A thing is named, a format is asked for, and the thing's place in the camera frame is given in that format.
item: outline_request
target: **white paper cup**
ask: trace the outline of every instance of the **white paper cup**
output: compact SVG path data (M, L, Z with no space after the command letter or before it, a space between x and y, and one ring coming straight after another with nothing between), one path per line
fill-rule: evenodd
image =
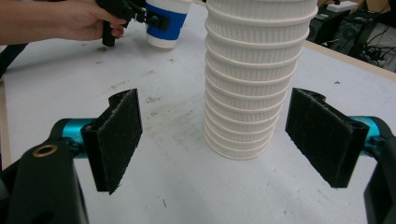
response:
M270 81L246 81L228 77L211 67L210 64L206 65L205 73L207 78L225 91L244 96L266 96L285 90L289 86L295 70L285 77Z
M221 124L217 123L215 119L213 119L208 111L206 110L205 112L205 123L206 125L210 126L210 128L217 134L220 134L221 136L234 140L234 141L240 141L240 142L250 142L250 141L256 141L259 139L264 138L266 135L271 133L275 126L276 122L272 124L271 126L259 130L254 133L242 133L242 132L237 132L233 131L231 129L228 129L226 127L223 127Z
M223 146L218 143L208 132L205 132L205 139L209 146L219 153L221 156L232 159L232 160L250 160L260 156L264 150L267 148L271 137L259 147L249 149L249 150L238 150Z
M238 19L251 21L287 21L310 15L317 8L317 0L304 1L251 1L216 0L207 1L209 10L216 10Z
M146 2L148 14L155 13L170 19L166 30L148 25L147 41L158 48L173 48L179 38L192 0L147 0Z
M205 100L215 111L229 119L235 119L246 122L260 122L266 120L279 113L282 108L284 99L277 105L273 105L264 109L246 110L226 105L217 100L210 92L205 91Z
M222 136L219 133L216 133L208 123L205 124L205 131L208 132L216 142L219 144L222 144L225 147L229 148L234 148L238 150L250 150L256 147L262 146L265 142L267 142L271 136L271 134L265 135L263 138L254 140L254 141L248 141L248 142L242 142L242 141L235 141L229 138L226 138Z
M311 18L292 25L260 26L226 21L209 11L207 26L216 34L249 43L282 43L299 39L306 34Z
M294 58L280 63L243 63L228 59L206 46L206 63L227 76L248 81L269 81L290 74L297 66L302 52Z
M265 130L269 126L275 124L279 118L279 112L274 114L269 119L263 119L260 121L240 121L236 119L230 119L216 111L208 102L205 102L205 111L210 115L211 118L224 128L240 133L256 133Z
M245 63L278 63L296 57L309 35L309 29L299 39L284 43L248 43L214 33L206 25L206 44L226 58Z
M285 98L289 90L288 85L284 90L271 95L239 95L218 87L210 80L210 78L206 78L205 87L207 91L209 91L216 99L223 102L224 104L247 110L263 109L276 105Z

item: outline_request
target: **black cable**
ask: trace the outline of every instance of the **black cable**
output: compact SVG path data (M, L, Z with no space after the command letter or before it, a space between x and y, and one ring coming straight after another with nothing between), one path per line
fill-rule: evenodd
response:
M371 38L366 44L365 46L368 46L374 39L376 39L377 37L383 35L384 33L387 32L387 30L389 29L389 25L387 26L387 28L385 28L385 30L381 33L379 33L378 35L375 35L373 38Z

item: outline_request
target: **stack of white cups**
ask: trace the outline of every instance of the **stack of white cups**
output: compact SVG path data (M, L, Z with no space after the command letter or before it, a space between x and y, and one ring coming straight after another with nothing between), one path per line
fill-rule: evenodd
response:
M248 160L272 137L317 0L208 0L205 139Z

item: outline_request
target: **cup rim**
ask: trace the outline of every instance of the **cup rim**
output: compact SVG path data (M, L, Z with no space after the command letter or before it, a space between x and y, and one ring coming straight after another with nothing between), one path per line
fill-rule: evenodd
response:
M208 91L205 90L205 97L209 97L210 100L214 101L216 104L218 104L220 107L223 107L225 109L231 110L233 112L237 112L237 113L245 113L245 114L254 114L254 113L263 113L263 112L268 112L274 109L277 109L278 111L282 109L282 105L284 100L286 99L287 95L285 95L282 100L280 100L276 105L271 105L262 109L254 109L254 110L248 110L248 109L242 109L242 108L237 108L237 107L233 107L230 105L226 105L223 102L219 101L218 99L216 99L213 94Z
M213 67L212 64L207 63L206 64L206 69L209 68L210 72L215 73L215 75L218 75L219 77L226 79L227 81L231 81L232 83L235 84L243 84L243 85L249 85L249 86L263 86L263 85L273 85L280 83L282 81L287 80L288 78L292 77L295 72L297 71L297 66L294 67L294 69L287 74L286 76L278 79L273 79L273 80L268 80L268 81L249 81L249 80L244 80L236 77L231 77L227 76L226 74L218 71L216 68Z
M253 43L253 42L244 42L244 41L240 41L240 40L235 40L235 39L231 39L231 38L227 38L225 36L219 35L209 27L209 25L207 24L207 20L205 21L205 28L207 30L207 33L211 37L217 39L221 43L226 43L226 44L230 44L233 46L248 48L248 49L285 49L285 48L294 47L296 45L302 44L306 40L306 38L309 36L309 29L306 29L306 32L303 36L301 36L297 39L288 41L288 42Z
M247 18L241 18L241 17L234 17L231 15L227 15L223 12L220 12L216 9L214 9L210 4L206 4L206 8L209 11L209 13L215 14L216 16L220 17L221 19L225 21L232 21L240 24L245 24L245 25L255 25L255 26L287 26L287 25L294 25L298 23L302 23L305 21L311 21L317 14L318 14L318 7L315 7L315 9L311 12L311 14L308 14L303 17L299 18L291 18L287 20L253 20L253 19L247 19Z
M221 143L216 141L216 139L214 139L213 136L211 136L210 133L208 133L208 132L205 132L205 134L208 135L208 137L210 137L210 140L214 141L215 144L218 145L218 147L223 147L226 150L230 150L230 151L234 151L234 152L250 152L250 151L256 151L258 149L261 149L263 146L267 145L270 142L271 137L273 136L273 134L270 133L271 136L263 144L261 144L258 147L254 147L254 148L251 148L251 149L236 149L236 148L227 147L227 146L222 145Z
M214 88L215 91L220 91L221 93L230 96L230 97L235 97L235 98L239 98L239 99L244 99L244 100L251 100L251 101L256 101L256 100L267 100L267 99L271 99L274 97L277 97L278 95L281 94L285 94L286 91L289 90L290 84L283 89L282 91L273 93L271 95L264 95L264 96L248 96L248 95L241 95L241 94L237 94L237 93L233 93L230 91L226 91L224 89L222 89L221 87L219 87L218 85L216 85L215 83L213 83L212 80L210 80L209 77L206 76L205 82L211 87Z
M224 136L222 136L222 135L219 134L219 133L216 133L216 131L213 130L212 127L210 127L210 125L208 124L207 120L205 121L205 126L206 126L206 128L207 128L210 132L212 132L216 137L220 138L220 139L223 140L223 141L229 142L229 143L231 143L231 144L248 145L248 144L250 144L250 143L257 143L257 142L262 141L262 139L269 137L269 135L271 134L271 133L268 133L268 134L266 134L264 137L262 137L262 138L260 138L260 139L256 139L256 140L253 140L253 141L246 141L246 142L244 142L244 141L233 140L233 139L231 139L231 138L224 137Z
M225 132L229 132L229 133L232 133L232 134L240 134L240 135L254 135L254 134L260 134L260 133L267 132L267 131L269 131L270 129L274 129L275 126L276 126L276 122L277 122L277 119L276 119L276 121L275 121L273 124L271 124L270 126L264 128L264 129L262 129L262 130L259 130L259 131L256 131L256 132L252 132L252 133L243 133L243 132L238 132L238 131L235 131L235 130L231 130L231 129L228 129L228 128L222 126L222 125L219 124L217 121L215 121L215 120L212 118L212 116L211 116L207 111L205 111L205 114L206 114L206 116L208 117L208 119L210 119L210 122L214 123L214 125L217 126L218 128L224 130Z
M215 114L216 116L220 117L221 119L225 119L225 120L227 120L227 122L231 122L232 124L237 124L237 125L241 125L241 124L242 125L257 125L257 124L268 122L272 119L274 119L276 122L279 119L279 113L280 113L280 109L279 109L279 111L277 111L272 117L270 117L268 119L262 119L259 121L241 121L241 120L236 120L236 119L229 119L229 118L221 115L207 101L205 101L205 106L206 106L206 108L208 108L211 111L211 113Z
M227 57L224 57L222 55L220 55L219 53L215 52L208 44L207 44L207 40L205 40L205 46L207 51L209 52L209 54L211 56L214 56L215 58L218 58L219 60L226 62L226 63L231 63L233 65L236 66L242 66L242 67L246 67L246 68L253 68L253 69L262 69L262 68L278 68L278 67L282 67L285 65L289 65L291 63L295 63L297 62L297 60L299 59L299 57L303 54L303 49L300 50L300 52L294 56L291 59L288 59L286 61L283 62L279 62L279 63L245 63L245 62L239 62L237 60L234 59L229 59Z

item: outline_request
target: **black foam pad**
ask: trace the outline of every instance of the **black foam pad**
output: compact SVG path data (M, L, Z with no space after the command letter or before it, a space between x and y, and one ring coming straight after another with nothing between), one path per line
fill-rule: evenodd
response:
M316 92L293 88L286 132L332 188L346 188L369 127L325 103Z

